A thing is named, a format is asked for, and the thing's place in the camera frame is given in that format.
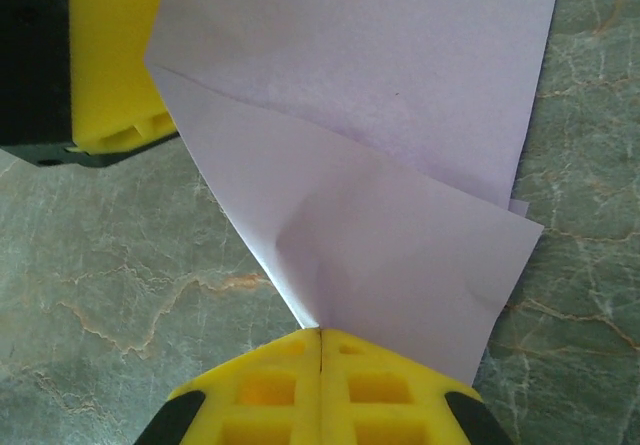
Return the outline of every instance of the yellow corner clamp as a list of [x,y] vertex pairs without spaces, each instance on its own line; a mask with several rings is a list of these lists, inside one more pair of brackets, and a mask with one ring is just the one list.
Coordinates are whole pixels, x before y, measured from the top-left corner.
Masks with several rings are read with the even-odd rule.
[[471,387],[307,329],[176,389],[136,445],[512,445]]
[[160,0],[69,0],[70,151],[129,152],[176,128],[144,65]]

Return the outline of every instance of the paper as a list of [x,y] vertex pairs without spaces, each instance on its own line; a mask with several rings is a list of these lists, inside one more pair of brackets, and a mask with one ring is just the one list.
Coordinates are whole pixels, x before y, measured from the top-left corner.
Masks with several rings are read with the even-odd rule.
[[471,383],[542,230],[509,194],[552,7],[163,0],[147,64],[302,326]]
[[303,326],[470,383],[542,227],[152,66],[198,168]]
[[506,209],[554,1],[163,0],[154,49]]

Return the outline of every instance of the white paper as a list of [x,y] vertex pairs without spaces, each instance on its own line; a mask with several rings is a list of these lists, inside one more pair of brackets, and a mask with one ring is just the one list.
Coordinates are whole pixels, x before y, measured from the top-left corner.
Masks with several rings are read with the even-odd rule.
[[506,209],[553,5],[163,0],[153,53]]
[[553,1],[163,0],[147,62],[303,326],[470,383],[542,229],[509,196]]
[[151,71],[303,326],[353,333],[471,383],[540,225],[308,122]]

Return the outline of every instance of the stone surface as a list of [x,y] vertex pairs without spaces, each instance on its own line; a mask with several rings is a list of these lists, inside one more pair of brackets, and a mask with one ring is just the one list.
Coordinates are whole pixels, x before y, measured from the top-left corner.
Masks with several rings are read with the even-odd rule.
[[[518,444],[640,443],[640,0],[558,0],[516,196],[547,229],[476,386]],[[296,328],[178,140],[104,170],[0,153],[0,443],[131,443]]]

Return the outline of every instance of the black plastic part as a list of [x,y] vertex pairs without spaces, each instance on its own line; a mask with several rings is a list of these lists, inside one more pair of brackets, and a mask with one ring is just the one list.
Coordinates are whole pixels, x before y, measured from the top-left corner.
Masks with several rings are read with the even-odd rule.
[[177,136],[126,153],[68,152],[70,64],[69,0],[0,0],[0,148],[40,167],[105,167]]
[[69,152],[67,148],[75,147],[72,142],[64,144],[37,144],[23,146],[6,146],[2,147],[7,152],[21,158],[27,162],[33,163],[39,167],[51,167],[54,165],[62,165],[65,163],[77,163],[83,167],[102,168],[114,163],[121,162],[125,158],[133,157],[150,148],[156,147],[161,143],[178,137],[178,133],[172,133],[144,147],[136,148],[130,152],[122,153],[105,153],[100,155],[90,155],[84,152]]
[[484,403],[460,392],[445,398],[471,445],[513,445]]
[[134,445],[180,445],[205,398],[204,392],[195,390],[169,400]]

